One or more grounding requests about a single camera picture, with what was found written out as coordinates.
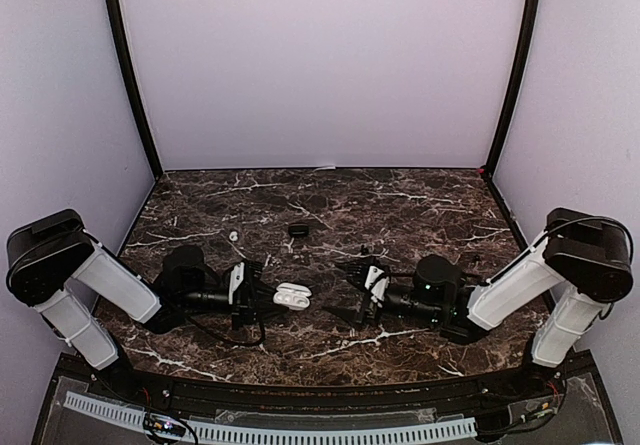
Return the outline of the white earbud charging case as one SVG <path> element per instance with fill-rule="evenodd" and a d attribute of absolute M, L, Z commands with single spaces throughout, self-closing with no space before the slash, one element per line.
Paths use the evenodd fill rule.
<path fill-rule="evenodd" d="M 294 283 L 281 283 L 276 287 L 273 295 L 273 303 L 284 306 L 289 310 L 301 311 L 310 306 L 312 292 L 303 285 Z"/>

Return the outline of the black charging case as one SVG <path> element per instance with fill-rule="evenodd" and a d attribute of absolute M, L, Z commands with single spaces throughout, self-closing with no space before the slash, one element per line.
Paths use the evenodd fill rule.
<path fill-rule="evenodd" d="M 292 223 L 287 229 L 290 237 L 307 237 L 310 234 L 310 226 L 306 223 Z"/>

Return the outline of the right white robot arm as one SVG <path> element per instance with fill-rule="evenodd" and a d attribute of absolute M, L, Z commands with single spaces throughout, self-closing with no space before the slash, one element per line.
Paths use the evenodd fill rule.
<path fill-rule="evenodd" d="M 384 313 L 426 321 L 458 345 L 479 341 L 512 313 L 548 290 L 565 290 L 550 317 L 530 340 L 529 361 L 510 378 L 521 399 L 534 397 L 596 319 L 632 290 L 634 242 L 621 222 L 566 208 L 552 210 L 534 242 L 493 276 L 464 271 L 430 254 L 407 274 L 409 287 L 395 285 L 395 272 L 374 256 L 338 264 L 362 294 L 356 309 L 329 307 L 353 327 L 376 322 Z"/>

